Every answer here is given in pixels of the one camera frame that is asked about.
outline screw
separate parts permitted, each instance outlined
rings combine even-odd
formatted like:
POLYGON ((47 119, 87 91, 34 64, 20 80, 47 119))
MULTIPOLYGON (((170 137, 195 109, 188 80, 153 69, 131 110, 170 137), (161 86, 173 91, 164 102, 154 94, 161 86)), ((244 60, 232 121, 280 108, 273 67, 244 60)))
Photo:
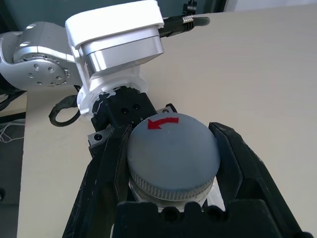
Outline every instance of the screw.
POLYGON ((141 108, 141 106, 140 106, 139 104, 134 104, 134 105, 133 105, 133 108, 134 108, 135 110, 139 110, 139 109, 141 108))
POLYGON ((122 108, 122 109, 121 109, 121 112, 122 112, 122 114, 128 114, 128 113, 129 113, 129 110, 126 109, 126 108, 122 108))
POLYGON ((96 134, 96 135, 94 136, 94 139, 95 139, 95 140, 101 140, 102 138, 103 138, 103 136, 100 135, 100 134, 96 134))

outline red arrow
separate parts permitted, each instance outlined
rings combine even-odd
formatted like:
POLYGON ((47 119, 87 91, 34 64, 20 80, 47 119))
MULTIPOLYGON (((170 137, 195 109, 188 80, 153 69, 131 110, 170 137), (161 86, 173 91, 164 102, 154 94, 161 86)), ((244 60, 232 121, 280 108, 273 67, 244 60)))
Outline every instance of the red arrow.
POLYGON ((162 118, 156 121, 148 120, 148 129, 161 129, 160 125, 165 123, 178 123, 179 118, 162 118))

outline bolt hole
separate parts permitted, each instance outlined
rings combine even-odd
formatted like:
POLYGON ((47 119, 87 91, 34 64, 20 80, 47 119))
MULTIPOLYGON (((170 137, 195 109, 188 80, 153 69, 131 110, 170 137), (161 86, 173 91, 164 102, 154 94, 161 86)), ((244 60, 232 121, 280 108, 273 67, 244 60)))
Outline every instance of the bolt hole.
POLYGON ((168 207, 162 211, 162 215, 168 222, 176 222, 180 218, 179 211, 175 207, 168 207))
POLYGON ((103 136, 100 135, 100 134, 96 134, 96 135, 94 136, 94 139, 95 139, 95 140, 101 140, 102 138, 103 138, 103 136))
POLYGON ((139 110, 141 108, 141 106, 139 104, 134 104, 133 105, 133 109, 135 110, 139 110))
POLYGON ((0 188, 0 202, 4 200, 5 197, 5 190, 3 188, 0 188))
POLYGON ((122 112, 122 114, 128 114, 129 110, 127 108, 122 108, 121 112, 122 112))
POLYGON ((224 212, 216 206, 208 207, 205 210, 205 213, 207 214, 209 220, 213 222, 223 222, 225 220, 224 212))

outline cable connector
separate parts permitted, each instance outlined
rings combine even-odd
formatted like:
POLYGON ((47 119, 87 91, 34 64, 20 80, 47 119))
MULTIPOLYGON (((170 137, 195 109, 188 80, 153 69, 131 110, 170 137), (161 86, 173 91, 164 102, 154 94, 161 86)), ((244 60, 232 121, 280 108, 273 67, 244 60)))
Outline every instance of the cable connector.
POLYGON ((164 27, 158 30, 159 36, 175 36, 191 31, 195 26, 207 26, 209 23, 209 17, 193 17, 192 15, 169 17, 164 20, 164 27))

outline gray wall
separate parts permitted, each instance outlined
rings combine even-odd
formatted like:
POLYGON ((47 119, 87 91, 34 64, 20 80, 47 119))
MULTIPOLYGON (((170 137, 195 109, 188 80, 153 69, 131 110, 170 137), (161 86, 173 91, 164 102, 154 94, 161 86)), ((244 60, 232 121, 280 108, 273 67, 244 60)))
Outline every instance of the gray wall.
MULTIPOLYGON (((65 20, 77 13, 133 0, 4 0, 20 30, 36 21, 64 26, 65 20)), ((158 0, 163 17, 181 15, 188 0, 158 0)), ((197 14, 203 12, 205 0, 198 0, 197 14)))

